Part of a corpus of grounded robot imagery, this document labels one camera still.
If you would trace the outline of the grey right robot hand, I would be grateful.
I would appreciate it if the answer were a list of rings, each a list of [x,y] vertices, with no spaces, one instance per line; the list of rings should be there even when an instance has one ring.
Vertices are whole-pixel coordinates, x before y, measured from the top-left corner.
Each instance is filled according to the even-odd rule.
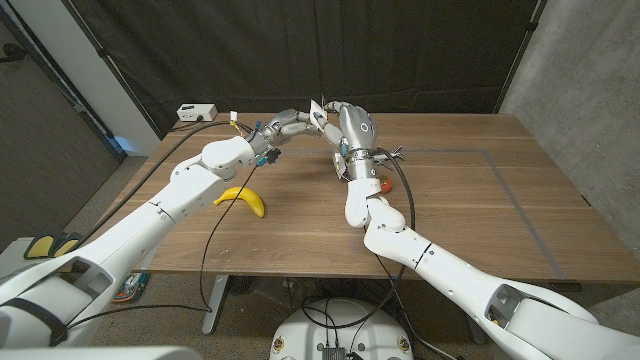
[[[339,127],[329,123],[325,114],[322,114],[318,123],[326,140],[334,147],[338,147],[344,155],[375,149],[376,124],[372,116],[362,107],[347,102],[332,101],[324,105],[323,110],[326,113],[336,113],[339,117]]]

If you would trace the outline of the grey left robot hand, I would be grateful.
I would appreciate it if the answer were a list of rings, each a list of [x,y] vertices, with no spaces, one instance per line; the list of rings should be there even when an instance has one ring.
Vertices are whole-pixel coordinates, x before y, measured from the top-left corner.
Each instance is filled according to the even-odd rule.
[[[274,115],[265,125],[247,135],[245,140],[255,155],[264,155],[298,135],[319,136],[320,130],[311,123],[308,113],[287,109]]]

